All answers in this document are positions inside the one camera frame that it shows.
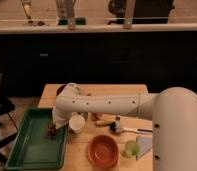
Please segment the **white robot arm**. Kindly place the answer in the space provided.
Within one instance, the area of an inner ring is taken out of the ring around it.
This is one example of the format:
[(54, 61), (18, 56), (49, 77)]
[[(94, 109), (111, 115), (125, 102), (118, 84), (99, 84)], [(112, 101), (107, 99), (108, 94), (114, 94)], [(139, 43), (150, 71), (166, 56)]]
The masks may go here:
[(153, 171), (197, 171), (197, 94), (183, 87), (160, 93), (86, 96), (68, 83), (56, 97), (53, 119), (73, 112), (127, 115), (153, 124)]

